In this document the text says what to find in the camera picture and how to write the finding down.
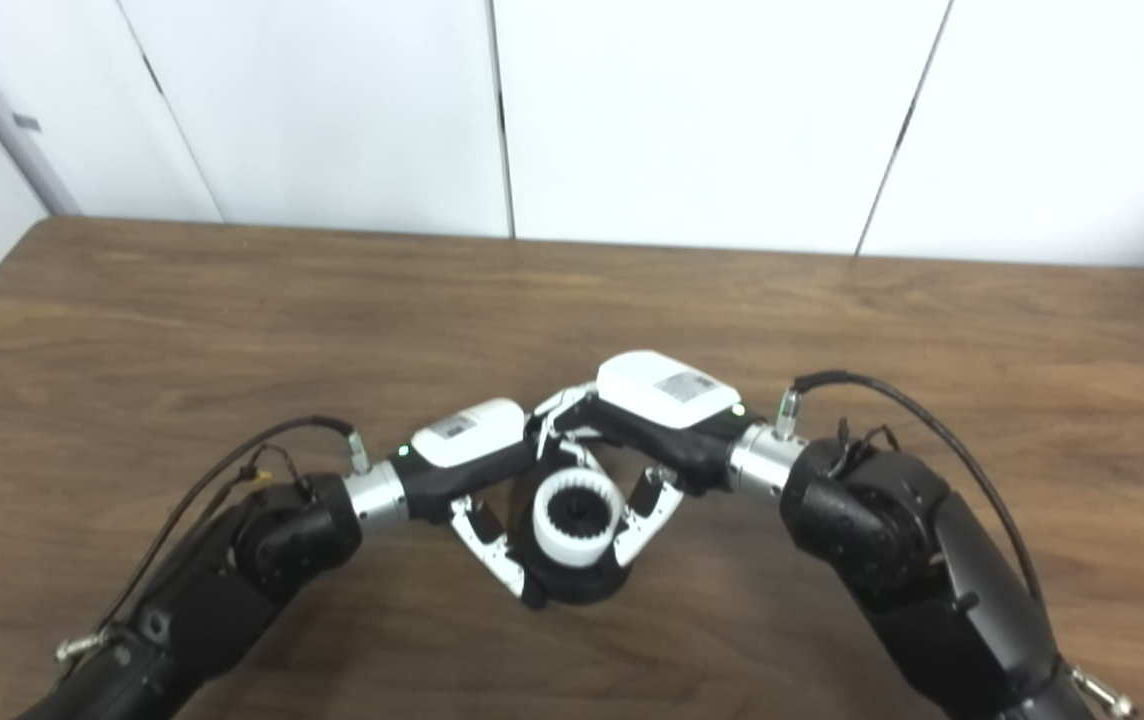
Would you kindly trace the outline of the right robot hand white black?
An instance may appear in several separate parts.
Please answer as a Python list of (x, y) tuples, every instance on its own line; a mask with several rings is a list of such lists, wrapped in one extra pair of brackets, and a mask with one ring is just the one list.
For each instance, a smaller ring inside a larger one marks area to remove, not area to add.
[(618, 565), (630, 565), (672, 519), (680, 496), (732, 486), (729, 465), (745, 436), (764, 428), (763, 416), (717, 378), (653, 350), (605, 359), (595, 381), (555, 393), (537, 405), (527, 430), (537, 454), (563, 440), (603, 440), (631, 448), (673, 470), (653, 491), (651, 511), (627, 511), (613, 543)]

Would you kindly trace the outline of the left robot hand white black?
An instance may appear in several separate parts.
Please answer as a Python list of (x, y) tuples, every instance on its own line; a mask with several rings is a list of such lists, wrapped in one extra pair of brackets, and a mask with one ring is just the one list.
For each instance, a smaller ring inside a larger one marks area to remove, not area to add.
[(516, 401), (490, 398), (413, 433), (389, 462), (407, 519), (452, 528), (491, 577), (539, 610), (575, 601), (569, 571), (537, 560), (534, 530), (513, 544), (494, 512), (472, 494), (539, 466), (598, 470), (599, 462), (573, 440), (557, 441), (539, 457), (527, 429), (529, 416)]

